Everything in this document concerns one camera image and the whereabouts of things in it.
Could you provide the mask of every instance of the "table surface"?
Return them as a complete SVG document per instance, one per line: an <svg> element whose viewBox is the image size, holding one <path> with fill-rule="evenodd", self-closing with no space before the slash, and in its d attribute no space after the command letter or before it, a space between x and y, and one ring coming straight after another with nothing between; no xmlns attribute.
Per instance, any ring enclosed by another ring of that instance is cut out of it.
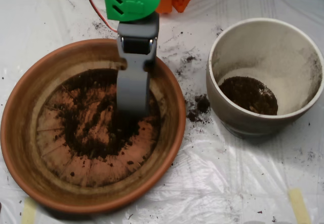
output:
<svg viewBox="0 0 324 224"><path fill-rule="evenodd" d="M94 2L105 15L104 0ZM0 0L0 11L0 116L15 84L40 58L76 41L116 38L88 0ZM251 17L289 22L324 51L324 0L191 0L183 14L161 15L157 51L186 100L206 93L216 37ZM279 134L254 141L231 135L212 111L202 116L210 124L187 120L173 166L147 194L83 219L34 205L0 154L0 223L297 223L288 196L294 188L312 223L324 222L323 107L322 96Z"/></svg>

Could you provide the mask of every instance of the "yellow tape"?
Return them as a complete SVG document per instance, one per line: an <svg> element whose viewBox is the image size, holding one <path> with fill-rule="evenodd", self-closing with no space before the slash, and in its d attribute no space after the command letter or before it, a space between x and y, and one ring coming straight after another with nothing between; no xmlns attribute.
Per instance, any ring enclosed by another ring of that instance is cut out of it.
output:
<svg viewBox="0 0 324 224"><path fill-rule="evenodd" d="M24 210L22 212L21 224L34 224L36 216L36 202L27 197L24 202Z"/></svg>
<svg viewBox="0 0 324 224"><path fill-rule="evenodd" d="M311 224L300 189L289 190L288 195L295 213L297 224Z"/></svg>

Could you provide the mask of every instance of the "gray gripper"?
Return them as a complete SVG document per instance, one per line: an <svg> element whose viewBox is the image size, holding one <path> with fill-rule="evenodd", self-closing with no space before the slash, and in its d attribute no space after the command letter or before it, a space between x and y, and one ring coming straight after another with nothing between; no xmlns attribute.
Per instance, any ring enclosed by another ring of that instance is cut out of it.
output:
<svg viewBox="0 0 324 224"><path fill-rule="evenodd" d="M118 72L117 108L132 116L144 117L148 114L150 79L144 66L155 61L157 42L152 40L149 54L128 54L123 50L122 39L118 39L119 55L127 61L128 67Z"/></svg>
<svg viewBox="0 0 324 224"><path fill-rule="evenodd" d="M145 65L155 64L159 15L118 25L117 47L119 56L127 62L126 70L117 76L117 108L136 117L148 114L149 74Z"/></svg>

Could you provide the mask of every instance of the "terracotta saucer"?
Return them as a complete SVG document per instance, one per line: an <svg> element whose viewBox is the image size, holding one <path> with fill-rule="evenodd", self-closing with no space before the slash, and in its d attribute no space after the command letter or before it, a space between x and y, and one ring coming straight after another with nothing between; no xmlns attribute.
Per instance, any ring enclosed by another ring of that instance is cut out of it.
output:
<svg viewBox="0 0 324 224"><path fill-rule="evenodd" d="M3 113L2 153L17 184L41 204L113 210L172 164L185 128L179 84L157 59L149 116L130 119L116 108L117 71L125 67L114 40L87 40L45 56L17 83Z"/></svg>

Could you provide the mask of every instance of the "red wire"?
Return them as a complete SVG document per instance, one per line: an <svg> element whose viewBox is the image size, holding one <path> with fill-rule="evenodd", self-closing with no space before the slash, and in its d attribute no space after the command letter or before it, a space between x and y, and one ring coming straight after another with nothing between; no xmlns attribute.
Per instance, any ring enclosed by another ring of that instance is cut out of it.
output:
<svg viewBox="0 0 324 224"><path fill-rule="evenodd" d="M117 32L117 30L115 30L114 28L112 28L108 22L106 21L106 19L100 14L99 10L97 9L97 7L95 6L95 4L92 2L92 0L89 0L92 8L96 11L97 15L101 18L101 20L109 27L109 29L111 29L114 32Z"/></svg>

